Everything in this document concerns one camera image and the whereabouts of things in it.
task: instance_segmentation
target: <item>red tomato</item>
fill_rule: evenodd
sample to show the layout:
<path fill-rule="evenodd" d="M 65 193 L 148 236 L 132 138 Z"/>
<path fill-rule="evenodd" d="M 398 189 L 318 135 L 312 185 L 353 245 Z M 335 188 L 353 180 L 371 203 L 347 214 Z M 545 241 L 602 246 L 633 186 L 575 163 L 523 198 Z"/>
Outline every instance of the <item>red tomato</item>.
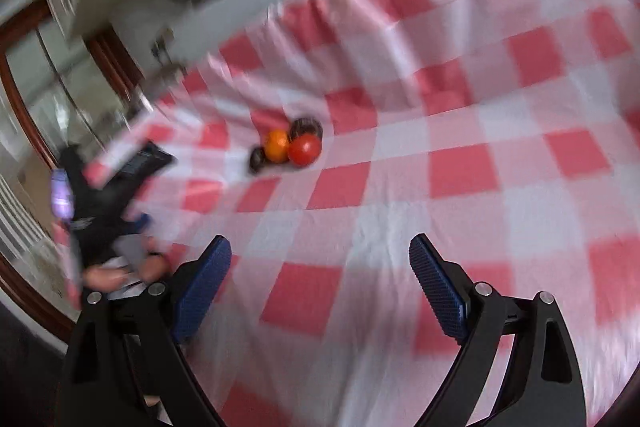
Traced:
<path fill-rule="evenodd" d="M 289 145 L 289 160 L 298 167 L 311 165 L 322 152 L 322 142 L 314 134 L 298 136 Z"/>

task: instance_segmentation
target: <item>blue gripper pad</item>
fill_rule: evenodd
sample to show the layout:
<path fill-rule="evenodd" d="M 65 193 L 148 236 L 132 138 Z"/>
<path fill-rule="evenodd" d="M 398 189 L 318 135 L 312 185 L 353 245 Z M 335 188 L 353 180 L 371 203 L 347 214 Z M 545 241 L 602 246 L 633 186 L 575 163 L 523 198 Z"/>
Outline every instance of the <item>blue gripper pad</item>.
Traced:
<path fill-rule="evenodd" d="M 468 334 L 465 303 L 444 272 L 444 261 L 433 247 L 428 247 L 424 239 L 420 235 L 412 239 L 409 264 L 444 334 L 462 342 Z"/>
<path fill-rule="evenodd" d="M 195 335 L 207 314 L 231 266 L 231 245 L 224 237 L 219 237 L 196 262 L 200 263 L 199 270 L 174 306 L 171 333 L 179 344 Z"/>

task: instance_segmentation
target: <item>table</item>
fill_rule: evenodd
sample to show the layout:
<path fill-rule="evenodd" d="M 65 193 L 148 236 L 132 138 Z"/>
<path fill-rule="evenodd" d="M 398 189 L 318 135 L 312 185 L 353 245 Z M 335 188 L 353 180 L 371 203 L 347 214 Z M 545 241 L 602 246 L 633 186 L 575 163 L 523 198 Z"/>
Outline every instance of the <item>table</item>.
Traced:
<path fill-rule="evenodd" d="M 556 296 L 591 423 L 640 358 L 640 0 L 288 0 L 92 166 L 152 139 L 135 211 L 177 266 L 232 268 L 187 349 L 230 427 L 413 425 L 457 352 L 408 264 L 425 232 L 504 295 Z M 324 126 L 307 169 L 246 168 Z M 508 339 L 474 413 L 486 415 Z"/>

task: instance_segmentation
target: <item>tomato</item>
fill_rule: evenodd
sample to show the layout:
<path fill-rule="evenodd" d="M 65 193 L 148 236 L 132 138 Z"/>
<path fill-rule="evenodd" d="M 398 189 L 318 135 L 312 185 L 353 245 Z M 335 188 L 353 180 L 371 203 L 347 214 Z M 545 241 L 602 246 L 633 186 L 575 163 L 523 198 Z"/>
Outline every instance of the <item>tomato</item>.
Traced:
<path fill-rule="evenodd" d="M 249 170 L 257 174 L 262 170 L 265 163 L 267 163 L 267 157 L 264 155 L 264 149 L 262 147 L 254 147 L 249 156 Z"/>
<path fill-rule="evenodd" d="M 298 167 L 311 165 L 322 152 L 322 141 L 314 134 L 298 136 L 289 145 L 289 159 Z"/>
<path fill-rule="evenodd" d="M 264 141 L 264 155 L 273 163 L 284 163 L 288 159 L 289 135 L 287 131 L 277 129 L 270 131 Z"/>
<path fill-rule="evenodd" d="M 304 118 L 297 118 L 289 127 L 289 139 L 295 140 L 298 136 L 303 134 L 315 134 L 322 139 L 322 125 L 315 118 L 305 116 Z"/>

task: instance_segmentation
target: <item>metal screw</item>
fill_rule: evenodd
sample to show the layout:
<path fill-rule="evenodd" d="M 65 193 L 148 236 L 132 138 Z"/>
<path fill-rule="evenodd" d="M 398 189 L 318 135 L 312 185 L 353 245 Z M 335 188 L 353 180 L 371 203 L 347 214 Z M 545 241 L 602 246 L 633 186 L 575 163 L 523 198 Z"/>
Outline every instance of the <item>metal screw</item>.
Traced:
<path fill-rule="evenodd" d="M 89 304 L 97 304 L 102 299 L 102 294 L 100 292 L 91 292 L 89 296 L 86 298 L 86 301 Z"/>
<path fill-rule="evenodd" d="M 476 284 L 476 291 L 480 295 L 484 295 L 486 297 L 491 295 L 491 292 L 494 291 L 494 289 L 491 288 L 491 285 L 487 284 L 486 282 L 479 282 L 478 284 Z"/>
<path fill-rule="evenodd" d="M 554 296 L 549 292 L 540 292 L 540 300 L 545 304 L 553 304 Z"/>
<path fill-rule="evenodd" d="M 153 295 L 154 297 L 158 295 L 162 295 L 164 293 L 164 284 L 161 282 L 154 282 L 151 286 L 149 286 L 149 295 Z"/>

